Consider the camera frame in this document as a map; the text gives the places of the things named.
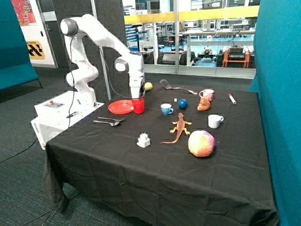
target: yellow sign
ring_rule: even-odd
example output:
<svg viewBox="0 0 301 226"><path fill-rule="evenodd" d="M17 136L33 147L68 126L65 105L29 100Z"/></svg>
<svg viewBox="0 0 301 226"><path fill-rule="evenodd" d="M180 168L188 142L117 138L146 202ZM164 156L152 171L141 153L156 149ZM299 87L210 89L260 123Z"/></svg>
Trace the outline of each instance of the yellow sign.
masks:
<svg viewBox="0 0 301 226"><path fill-rule="evenodd" d="M45 60L42 45L39 41L27 41L29 58L31 60Z"/></svg>
<svg viewBox="0 0 301 226"><path fill-rule="evenodd" d="M230 7L179 12L179 21L257 17L259 6ZM175 21L175 13L124 16L125 24Z"/></svg>

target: blue mug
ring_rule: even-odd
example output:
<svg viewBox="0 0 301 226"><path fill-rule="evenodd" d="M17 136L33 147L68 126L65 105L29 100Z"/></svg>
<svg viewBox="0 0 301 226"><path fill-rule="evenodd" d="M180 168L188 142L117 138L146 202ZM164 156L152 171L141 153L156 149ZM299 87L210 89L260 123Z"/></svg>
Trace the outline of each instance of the blue mug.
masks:
<svg viewBox="0 0 301 226"><path fill-rule="evenodd" d="M170 104L162 104L161 105L161 111L164 115L169 115L171 114L172 112L174 112L174 109L171 108L171 105Z"/></svg>

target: red plate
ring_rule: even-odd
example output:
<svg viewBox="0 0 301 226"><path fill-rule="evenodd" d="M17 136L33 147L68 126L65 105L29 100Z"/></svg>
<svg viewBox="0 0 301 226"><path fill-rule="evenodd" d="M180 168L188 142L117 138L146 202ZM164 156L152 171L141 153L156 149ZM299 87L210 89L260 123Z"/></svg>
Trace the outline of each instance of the red plate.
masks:
<svg viewBox="0 0 301 226"><path fill-rule="evenodd" d="M119 100L109 105L109 111L113 114L126 114L133 111L134 107L131 100Z"/></svg>

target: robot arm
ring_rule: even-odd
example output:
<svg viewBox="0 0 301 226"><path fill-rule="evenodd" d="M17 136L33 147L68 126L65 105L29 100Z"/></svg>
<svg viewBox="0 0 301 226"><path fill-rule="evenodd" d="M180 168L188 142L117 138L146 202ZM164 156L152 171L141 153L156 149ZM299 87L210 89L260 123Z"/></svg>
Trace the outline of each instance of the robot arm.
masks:
<svg viewBox="0 0 301 226"><path fill-rule="evenodd" d="M132 98L141 96L140 90L144 83L144 73L143 57L140 52L130 51L97 19L89 14L62 20L61 30L65 35L69 57L79 67L77 70L72 71L72 74L69 73L67 75L67 81L70 85L74 85L81 94L83 103L86 105L94 105L96 103L94 90L87 83L98 76L98 70L90 64L85 53L82 42L82 38L85 35L97 46L110 47L121 54L121 57L115 60L115 68L121 73L129 74Z"/></svg>

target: fork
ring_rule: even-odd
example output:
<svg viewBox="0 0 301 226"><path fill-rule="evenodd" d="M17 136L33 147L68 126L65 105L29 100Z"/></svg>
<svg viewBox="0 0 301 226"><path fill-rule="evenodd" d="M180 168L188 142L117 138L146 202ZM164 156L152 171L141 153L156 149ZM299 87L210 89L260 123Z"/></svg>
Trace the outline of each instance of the fork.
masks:
<svg viewBox="0 0 301 226"><path fill-rule="evenodd" d="M94 120L93 122L100 122L100 123L108 123L110 124L111 126L117 126L120 121L116 121L116 122L107 122L107 121L97 121L97 120Z"/></svg>
<svg viewBox="0 0 301 226"><path fill-rule="evenodd" d="M99 119L110 119L110 118L104 118L104 117L97 117L97 118L99 118ZM114 120L115 122L121 122L122 120L124 120L124 118L123 119L111 119L111 120Z"/></svg>

